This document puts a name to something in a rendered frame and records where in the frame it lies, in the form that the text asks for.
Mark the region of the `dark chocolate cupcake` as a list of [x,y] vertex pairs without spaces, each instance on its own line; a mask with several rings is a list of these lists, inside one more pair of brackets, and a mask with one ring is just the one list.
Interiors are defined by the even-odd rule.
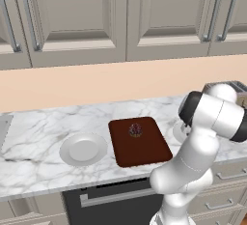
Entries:
[[143,134],[142,127],[137,123],[132,124],[129,127],[128,132],[131,137],[135,137],[135,138],[140,137]]

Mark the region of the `beige upper cupboard door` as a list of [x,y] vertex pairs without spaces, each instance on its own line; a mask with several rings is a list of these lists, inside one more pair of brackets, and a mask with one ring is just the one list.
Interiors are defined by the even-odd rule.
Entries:
[[23,0],[17,0],[35,68],[125,60],[127,0],[29,0],[41,51],[32,45]]
[[16,0],[7,0],[7,7],[14,30],[15,40],[21,51],[14,52],[2,9],[0,8],[0,70],[16,70],[31,68],[31,61],[23,32],[22,21]]
[[217,36],[223,32],[231,0],[221,0],[211,43],[209,56],[247,54],[247,0],[236,0],[229,31],[223,42]]
[[215,0],[127,0],[128,61],[206,56]]

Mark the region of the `beige drawer front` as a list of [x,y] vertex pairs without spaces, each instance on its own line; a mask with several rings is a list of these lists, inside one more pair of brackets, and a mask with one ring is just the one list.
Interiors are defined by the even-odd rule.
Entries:
[[236,178],[231,180],[220,180],[216,173],[221,172],[224,176],[229,176],[233,174],[237,174],[241,171],[241,169],[246,168],[247,169],[247,160],[243,161],[222,161],[222,162],[216,162],[213,164],[211,170],[213,173],[213,187],[221,187],[221,186],[228,186],[232,185],[234,183],[241,184],[241,183],[247,183],[247,177],[242,178]]
[[196,225],[240,225],[245,215],[247,208],[239,210],[231,210],[225,212],[218,212],[211,216],[193,217]]
[[188,213],[198,214],[208,212],[210,210],[206,208],[205,203],[210,203],[212,206],[222,205],[226,204],[229,198],[232,198],[234,201],[234,205],[236,205],[239,199],[242,197],[243,192],[243,187],[237,187],[227,188],[225,190],[210,191],[209,193],[200,194],[190,203]]

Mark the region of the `brown rectangular tray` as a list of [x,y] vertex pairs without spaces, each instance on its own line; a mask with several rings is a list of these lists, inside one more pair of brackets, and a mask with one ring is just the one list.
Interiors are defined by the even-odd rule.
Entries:
[[[129,127],[139,124],[143,134],[131,137]],[[172,152],[165,141],[156,121],[152,117],[114,120],[108,124],[114,154],[120,167],[132,167],[169,161]]]

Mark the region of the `white round plate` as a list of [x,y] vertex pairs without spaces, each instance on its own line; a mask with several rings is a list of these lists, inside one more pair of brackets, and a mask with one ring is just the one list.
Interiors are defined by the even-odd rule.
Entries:
[[183,121],[178,121],[174,125],[173,135],[177,141],[183,143],[187,136],[190,134],[190,131],[190,126],[187,126]]
[[59,154],[70,166],[90,166],[107,155],[107,142],[95,133],[74,134],[63,142]]

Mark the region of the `beige lower cupboard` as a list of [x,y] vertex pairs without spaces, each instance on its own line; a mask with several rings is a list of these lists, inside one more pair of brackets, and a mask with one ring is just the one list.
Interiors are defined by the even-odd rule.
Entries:
[[62,194],[0,201],[0,225],[69,225]]

